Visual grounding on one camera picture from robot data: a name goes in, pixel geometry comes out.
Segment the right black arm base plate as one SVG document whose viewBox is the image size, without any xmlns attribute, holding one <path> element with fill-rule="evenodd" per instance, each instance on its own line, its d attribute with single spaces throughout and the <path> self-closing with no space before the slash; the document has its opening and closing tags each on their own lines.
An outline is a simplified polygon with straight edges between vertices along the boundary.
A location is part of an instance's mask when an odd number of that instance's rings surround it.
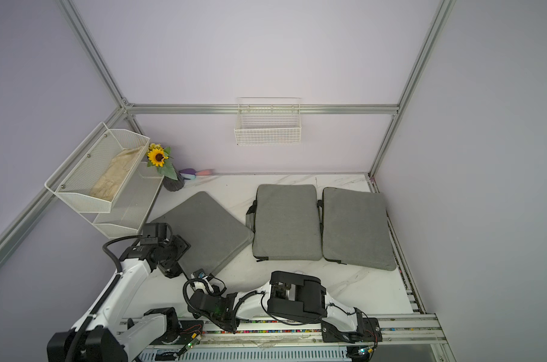
<svg viewBox="0 0 547 362">
<path fill-rule="evenodd" d="M 377 318 L 362 318 L 362 327 L 355 331 L 341 331 L 333 324 L 323 321 L 321 323 L 323 342 L 372 342 L 379 343 L 383 341 L 380 324 Z"/>
</svg>

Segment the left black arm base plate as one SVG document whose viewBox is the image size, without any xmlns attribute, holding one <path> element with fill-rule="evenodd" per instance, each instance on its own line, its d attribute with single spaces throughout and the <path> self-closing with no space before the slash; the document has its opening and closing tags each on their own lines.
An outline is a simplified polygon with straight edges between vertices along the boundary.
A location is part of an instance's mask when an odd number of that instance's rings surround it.
<svg viewBox="0 0 547 362">
<path fill-rule="evenodd" d="M 169 330 L 158 339 L 153 345 L 185 345 L 193 339 L 193 335 L 200 335 L 203 332 L 202 321 L 180 321 L 177 330 Z"/>
</svg>

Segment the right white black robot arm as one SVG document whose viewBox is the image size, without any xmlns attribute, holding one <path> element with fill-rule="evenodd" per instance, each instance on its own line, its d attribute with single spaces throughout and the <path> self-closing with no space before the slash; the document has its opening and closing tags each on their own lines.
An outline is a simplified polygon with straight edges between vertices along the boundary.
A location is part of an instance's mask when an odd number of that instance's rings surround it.
<svg viewBox="0 0 547 362">
<path fill-rule="evenodd" d="M 363 311 L 338 302 L 314 276 L 274 271 L 268 282 L 253 291 L 225 291 L 210 284 L 209 276 L 189 279 L 182 288 L 193 317 L 207 318 L 229 333 L 236 333 L 243 321 L 260 317 L 287 327 L 318 324 L 343 342 L 358 342 L 371 332 Z"/>
</svg>

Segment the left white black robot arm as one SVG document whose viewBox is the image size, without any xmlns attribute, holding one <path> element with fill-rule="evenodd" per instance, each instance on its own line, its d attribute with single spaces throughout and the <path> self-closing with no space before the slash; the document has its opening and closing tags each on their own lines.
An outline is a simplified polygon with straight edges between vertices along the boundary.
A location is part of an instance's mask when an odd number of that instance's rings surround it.
<svg viewBox="0 0 547 362">
<path fill-rule="evenodd" d="M 157 339 L 172 342 L 182 332 L 172 307 L 150 309 L 137 322 L 121 322 L 140 286 L 154 270 L 167 278 L 182 273 L 179 261 L 190 244 L 166 223 L 148 223 L 121 256 L 102 250 L 116 271 L 89 311 L 70 330 L 55 333 L 47 344 L 50 361 L 134 361 Z"/>
</svg>

